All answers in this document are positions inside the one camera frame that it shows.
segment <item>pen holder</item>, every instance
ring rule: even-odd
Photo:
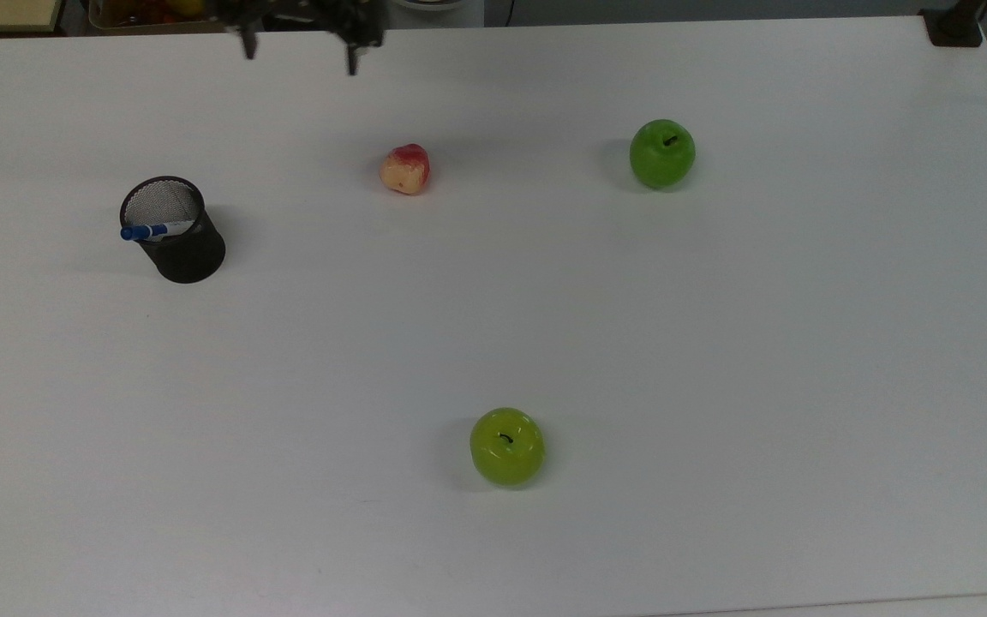
[[[189,180],[152,178],[132,189],[121,205],[121,227],[192,221],[184,233],[137,239],[162,276],[176,284],[195,284],[219,269],[227,247],[204,211],[204,198]]]

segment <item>white table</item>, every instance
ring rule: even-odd
[[[0,614],[987,593],[987,47],[920,19],[0,40]],[[673,192],[626,165],[674,117]],[[434,157],[385,191],[392,146]],[[117,239],[184,176],[202,284]],[[548,433],[483,484],[483,411]]]
[[[713,617],[987,617],[987,596],[712,613]]]

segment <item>fake fruit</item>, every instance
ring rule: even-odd
[[[428,182],[428,153],[422,146],[407,144],[392,149],[380,165],[380,180],[392,191],[414,195]]]
[[[540,426],[521,410],[500,407],[478,418],[470,431],[470,457],[486,480],[502,487],[524,484],[543,466]]]
[[[678,183],[696,163],[696,142],[671,120],[654,120],[631,140],[631,170],[642,184],[664,189]]]

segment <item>blue marker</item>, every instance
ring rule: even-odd
[[[126,241],[157,241],[167,236],[184,234],[195,221],[177,221],[158,225],[132,225],[121,229],[121,238]]]

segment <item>red and yellow apple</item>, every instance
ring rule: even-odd
[[[422,146],[406,144],[392,149],[380,165],[380,180],[392,191],[414,195],[428,182],[428,153]]]

